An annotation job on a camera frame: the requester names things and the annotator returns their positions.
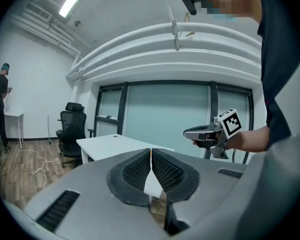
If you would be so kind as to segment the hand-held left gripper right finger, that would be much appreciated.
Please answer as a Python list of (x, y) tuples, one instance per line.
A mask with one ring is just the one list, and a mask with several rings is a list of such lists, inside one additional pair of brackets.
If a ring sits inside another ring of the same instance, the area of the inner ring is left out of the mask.
[(247, 166), (152, 149), (152, 171), (166, 194), (164, 230), (178, 234), (210, 214)]

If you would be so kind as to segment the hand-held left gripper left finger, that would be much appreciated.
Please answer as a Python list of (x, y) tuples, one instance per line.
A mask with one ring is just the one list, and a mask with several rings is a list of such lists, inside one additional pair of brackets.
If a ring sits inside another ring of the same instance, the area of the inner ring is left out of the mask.
[(36, 223), (65, 240), (164, 240), (145, 193), (150, 150), (76, 167), (25, 206)]

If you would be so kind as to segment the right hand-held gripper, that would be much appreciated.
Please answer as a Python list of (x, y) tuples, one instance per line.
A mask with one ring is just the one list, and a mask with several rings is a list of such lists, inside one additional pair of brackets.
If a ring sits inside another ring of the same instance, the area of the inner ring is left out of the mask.
[(183, 131), (183, 136), (194, 141), (210, 140), (210, 153), (215, 159), (228, 159), (228, 140), (242, 129), (237, 110), (230, 108), (213, 117), (210, 125), (195, 126)]

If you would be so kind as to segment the person's right forearm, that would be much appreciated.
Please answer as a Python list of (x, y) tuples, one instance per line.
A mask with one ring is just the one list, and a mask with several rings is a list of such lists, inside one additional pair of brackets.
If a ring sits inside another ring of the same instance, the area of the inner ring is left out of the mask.
[(257, 130), (240, 131), (227, 141), (226, 150), (237, 149), (252, 153), (264, 152), (269, 141), (269, 132), (268, 126)]

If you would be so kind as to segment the person's right hand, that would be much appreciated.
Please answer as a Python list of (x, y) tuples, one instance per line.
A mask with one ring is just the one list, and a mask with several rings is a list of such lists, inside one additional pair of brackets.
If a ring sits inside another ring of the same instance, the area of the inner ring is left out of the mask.
[(206, 150), (209, 150), (210, 146), (211, 146), (211, 141), (209, 139), (208, 140), (192, 140), (192, 143), (195, 146), (206, 149)]

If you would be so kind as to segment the black-framed frosted window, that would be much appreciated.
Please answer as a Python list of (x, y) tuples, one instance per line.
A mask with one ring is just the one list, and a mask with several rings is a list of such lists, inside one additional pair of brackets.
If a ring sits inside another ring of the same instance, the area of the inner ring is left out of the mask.
[(184, 138), (185, 129), (207, 125), (234, 108), (243, 130), (254, 124), (250, 89), (214, 81), (154, 80), (102, 86), (94, 116), (94, 137), (120, 134), (131, 139), (211, 159), (210, 151)]

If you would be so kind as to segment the large white desk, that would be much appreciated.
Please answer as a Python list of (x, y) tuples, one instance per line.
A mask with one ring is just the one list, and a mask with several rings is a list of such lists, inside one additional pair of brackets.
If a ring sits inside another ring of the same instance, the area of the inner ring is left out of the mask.
[[(81, 157), (83, 164), (88, 163), (88, 157), (92, 158), (94, 161), (98, 161), (117, 156), (122, 153), (146, 148), (175, 151), (174, 149), (168, 147), (142, 142), (119, 134), (77, 139), (76, 143), (81, 148)], [(151, 169), (145, 182), (144, 192), (152, 197), (159, 198), (162, 194), (163, 189), (152, 171), (151, 162), (149, 164)]]

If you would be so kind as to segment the black office chair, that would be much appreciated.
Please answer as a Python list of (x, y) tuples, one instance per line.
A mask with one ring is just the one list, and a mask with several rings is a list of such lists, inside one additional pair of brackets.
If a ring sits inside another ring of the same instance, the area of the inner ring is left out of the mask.
[(65, 110), (60, 112), (62, 129), (56, 131), (59, 141), (60, 155), (70, 158), (64, 161), (61, 166), (73, 164), (74, 167), (81, 165), (82, 150), (77, 140), (85, 139), (85, 123), (87, 115), (84, 113), (84, 107), (80, 103), (68, 102)]

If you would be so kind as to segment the white ceiling pipe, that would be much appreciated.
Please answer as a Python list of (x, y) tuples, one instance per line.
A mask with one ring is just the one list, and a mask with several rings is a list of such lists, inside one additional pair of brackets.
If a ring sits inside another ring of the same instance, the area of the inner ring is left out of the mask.
[(69, 73), (69, 78), (79, 78), (90, 71), (97, 69), (102, 65), (107, 65), (119, 59), (124, 59), (134, 55), (145, 55), (157, 51), (175, 51), (180, 53), (185, 49), (207, 50), (213, 52), (221, 52), (234, 55), (240, 58), (247, 59), (249, 62), (261, 62), (261, 44), (257, 42), (256, 51), (248, 48), (247, 45), (241, 41), (226, 42), (223, 40), (216, 40), (212, 38), (192, 38), (182, 37), (179, 39), (180, 48), (176, 50), (175, 42), (171, 38), (161, 38), (154, 40), (147, 40), (145, 42), (131, 44), (122, 48), (110, 48), (106, 51), (101, 51), (97, 48), (92, 53), (84, 57), (78, 62), (79, 69), (72, 69)]
[(82, 79), (99, 82), (124, 76), (177, 71), (220, 75), (233, 73), (235, 77), (257, 82), (261, 76), (261, 63), (228, 52), (206, 49), (185, 49), (179, 52), (159, 50), (104, 62), (84, 73)]
[(86, 62), (92, 60), (94, 57), (102, 54), (105, 51), (108, 51), (119, 45), (138, 40), (145, 37), (156, 36), (161, 34), (175, 34), (178, 32), (200, 32), (200, 33), (209, 33), (215, 35), (226, 36), (234, 40), (241, 41), (243, 43), (249, 44), (255, 48), (260, 48), (261, 43), (256, 39), (241, 33), (239, 31), (215, 25), (209, 23), (200, 23), (200, 22), (171, 22), (171, 23), (161, 23), (156, 25), (151, 25), (137, 30), (130, 31), (123, 35), (120, 35), (101, 46), (94, 49), (92, 52), (87, 54), (79, 62), (75, 61), (70, 69), (70, 71), (65, 75), (66, 78), (69, 78), (71, 75), (77, 72), (82, 65)]

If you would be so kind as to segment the thin white pole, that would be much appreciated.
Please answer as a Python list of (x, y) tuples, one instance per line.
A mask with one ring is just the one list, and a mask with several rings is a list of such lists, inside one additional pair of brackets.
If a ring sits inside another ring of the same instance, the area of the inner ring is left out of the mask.
[(51, 145), (52, 140), (51, 140), (51, 134), (50, 134), (50, 117), (47, 115), (47, 134), (48, 134), (48, 143)]

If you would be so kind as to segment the person's black shirt torso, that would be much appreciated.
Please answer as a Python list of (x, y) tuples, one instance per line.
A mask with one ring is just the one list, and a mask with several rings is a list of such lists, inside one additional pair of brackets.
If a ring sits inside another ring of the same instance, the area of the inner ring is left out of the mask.
[(300, 63), (300, 6), (298, 0), (260, 0), (261, 84), (269, 137), (266, 148), (291, 135), (275, 101)]

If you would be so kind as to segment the small white table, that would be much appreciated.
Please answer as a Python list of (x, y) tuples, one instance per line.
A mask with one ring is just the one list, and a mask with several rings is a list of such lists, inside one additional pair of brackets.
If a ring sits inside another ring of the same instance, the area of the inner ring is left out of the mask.
[(24, 143), (24, 113), (21, 111), (5, 111), (4, 115), (7, 117), (13, 117), (17, 119), (17, 130), (18, 130), (18, 144), (22, 148)]

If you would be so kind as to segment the white air vent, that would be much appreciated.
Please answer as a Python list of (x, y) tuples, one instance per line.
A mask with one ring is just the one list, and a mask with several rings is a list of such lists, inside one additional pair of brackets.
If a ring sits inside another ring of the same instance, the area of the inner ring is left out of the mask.
[(52, 19), (51, 13), (28, 1), (24, 4), (24, 11), (46, 23)]

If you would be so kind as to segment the white pipe bracket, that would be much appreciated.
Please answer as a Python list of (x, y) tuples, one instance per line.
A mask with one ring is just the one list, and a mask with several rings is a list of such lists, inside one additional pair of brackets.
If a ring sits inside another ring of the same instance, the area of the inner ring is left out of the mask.
[(180, 44), (179, 44), (179, 34), (178, 34), (178, 26), (176, 19), (171, 20), (171, 27), (172, 31), (171, 33), (174, 36), (174, 49), (179, 52), (180, 51)]

